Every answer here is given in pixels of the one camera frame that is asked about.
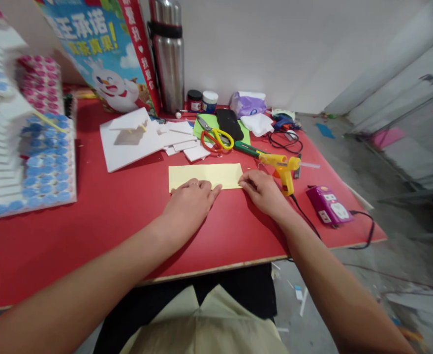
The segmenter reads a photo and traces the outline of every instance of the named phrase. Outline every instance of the cartoon rabbit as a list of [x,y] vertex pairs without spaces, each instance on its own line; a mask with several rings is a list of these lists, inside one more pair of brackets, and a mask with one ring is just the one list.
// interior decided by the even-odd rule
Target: cartoon rabbit
[[123,113],[142,107],[145,107],[147,111],[151,109],[150,105],[138,98],[137,85],[133,81],[122,79],[116,72],[105,69],[102,59],[93,61],[92,58],[89,58],[89,61],[84,62],[93,70],[92,78],[96,91],[111,108]]

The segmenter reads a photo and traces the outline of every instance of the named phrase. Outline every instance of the jar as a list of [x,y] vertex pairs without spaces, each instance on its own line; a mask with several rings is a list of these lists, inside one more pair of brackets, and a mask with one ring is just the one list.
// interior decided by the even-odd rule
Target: jar
[[218,94],[213,91],[203,91],[202,110],[214,114],[217,109]]
[[189,90],[187,102],[190,105],[190,111],[200,111],[202,109],[202,93],[197,90]]

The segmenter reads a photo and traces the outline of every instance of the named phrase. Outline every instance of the hand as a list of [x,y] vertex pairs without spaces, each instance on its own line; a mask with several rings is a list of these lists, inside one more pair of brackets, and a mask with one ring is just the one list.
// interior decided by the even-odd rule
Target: hand
[[281,193],[274,178],[261,170],[245,172],[239,185],[248,193],[253,203],[264,214],[276,219],[295,213],[287,199]]
[[210,182],[196,178],[171,191],[171,200],[162,217],[172,228],[179,247],[202,225],[220,191],[221,184],[212,190]]

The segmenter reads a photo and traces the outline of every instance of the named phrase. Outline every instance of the yellow paper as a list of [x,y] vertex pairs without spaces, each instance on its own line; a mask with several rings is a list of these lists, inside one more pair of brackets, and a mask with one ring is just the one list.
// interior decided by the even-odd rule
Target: yellow paper
[[212,189],[218,184],[222,189],[241,188],[238,180],[243,174],[241,164],[186,165],[169,166],[169,192],[178,188],[192,178],[207,180],[212,183]]

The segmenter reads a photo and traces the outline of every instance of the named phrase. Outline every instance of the thermos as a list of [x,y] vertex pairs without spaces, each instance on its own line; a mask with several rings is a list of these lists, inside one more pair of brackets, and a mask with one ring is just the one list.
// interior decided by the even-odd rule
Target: thermos
[[157,66],[164,111],[184,109],[184,40],[181,5],[176,0],[150,0],[148,29]]

